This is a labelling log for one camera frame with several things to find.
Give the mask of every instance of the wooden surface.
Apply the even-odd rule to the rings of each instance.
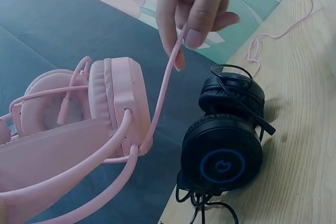
[[[263,37],[261,72],[266,115],[277,129],[264,137],[264,163],[246,188],[221,196],[239,223],[336,223],[336,0],[279,40]],[[281,34],[309,9],[309,0],[283,0],[258,29]],[[249,41],[233,56],[238,63]],[[255,66],[247,69],[254,72]],[[189,224],[190,201],[178,204],[175,191],[159,221]],[[197,218],[195,224],[201,223]],[[222,208],[206,212],[206,224],[233,223]]]

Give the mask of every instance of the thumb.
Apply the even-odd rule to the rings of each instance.
[[[196,49],[212,30],[221,0],[195,0],[187,20],[187,34],[184,43],[189,49]]]

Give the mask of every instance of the pink ear cup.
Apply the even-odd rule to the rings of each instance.
[[[67,87],[72,73],[72,71],[64,69],[44,73],[29,85],[25,95]],[[88,81],[85,77],[79,76],[75,81],[75,86],[85,85],[88,85]],[[78,90],[71,93],[71,99],[73,99],[82,110],[83,120],[91,119],[87,94],[87,90]],[[65,93],[58,93],[24,101],[21,109],[21,124],[24,134],[27,136],[44,131],[42,117],[47,105],[50,104],[53,99],[64,96]]]
[[[89,104],[93,119],[99,118],[104,121],[109,134],[118,128],[114,110],[113,80],[111,59],[95,61],[90,68],[89,75]],[[123,157],[122,147],[110,158]]]
[[[89,103],[92,118],[103,120],[109,132],[120,126],[126,108],[132,110],[132,126],[122,146],[110,158],[128,156],[132,144],[142,144],[151,121],[143,75],[137,62],[127,57],[94,62],[89,75]]]

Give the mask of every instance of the finger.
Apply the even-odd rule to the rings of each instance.
[[[175,22],[176,22],[176,26],[179,29],[182,29],[182,27],[186,24],[192,6],[193,6],[193,4],[188,2],[188,1],[178,1],[176,12],[175,12]],[[213,24],[213,28],[211,29],[211,31],[214,31],[214,29],[218,29],[217,27],[221,26],[220,24],[218,24],[218,22],[216,20],[219,16],[222,16],[223,14],[226,14],[228,6],[229,6],[229,0],[220,0],[219,8],[218,8],[217,14],[216,14],[216,19],[215,19],[215,22]],[[235,15],[235,17],[232,17],[232,18],[234,19],[233,24],[239,22],[239,17],[238,16]]]
[[[163,48],[168,56],[172,53],[177,40],[175,24],[176,6],[177,0],[157,0],[156,22]],[[175,67],[178,70],[184,67],[184,56],[181,51],[177,54]]]
[[[195,49],[205,40],[215,22],[221,0],[195,0],[187,21],[185,45]]]
[[[226,12],[216,17],[211,31],[219,31],[238,22],[239,16],[236,13]]]
[[[220,0],[220,4],[217,10],[217,16],[225,13],[229,7],[230,0]]]
[[[187,23],[188,16],[193,4],[188,2],[179,1],[175,13],[176,26],[179,29],[182,29],[183,26]]]

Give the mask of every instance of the black cable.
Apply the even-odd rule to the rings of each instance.
[[[227,210],[229,210],[230,213],[232,214],[232,217],[233,217],[233,220],[234,220],[235,224],[239,224],[238,216],[237,216],[236,212],[227,203],[217,201],[217,202],[208,202],[208,203],[206,203],[206,205],[207,206],[216,206],[216,205],[218,205],[218,206],[222,206],[222,207],[227,208]]]
[[[180,191],[180,189],[177,186],[176,191],[175,191],[176,201],[179,202],[179,203],[182,203],[182,202],[187,201],[190,198],[190,201],[191,201],[192,205],[195,207],[194,215],[193,215],[193,217],[190,221],[190,224],[193,224],[195,222],[196,217],[197,217],[200,209],[201,209],[201,214],[202,214],[201,224],[205,224],[205,206],[215,206],[215,205],[227,208],[230,211],[230,213],[232,214],[232,217],[234,219],[234,223],[239,224],[237,214],[235,213],[234,209],[230,205],[228,205],[227,203],[220,202],[220,201],[218,201],[218,202],[208,202],[212,198],[212,195],[195,194],[191,191],[189,191],[182,199],[180,199],[179,191]]]
[[[202,214],[201,224],[205,224],[205,205],[202,206],[201,214]]]

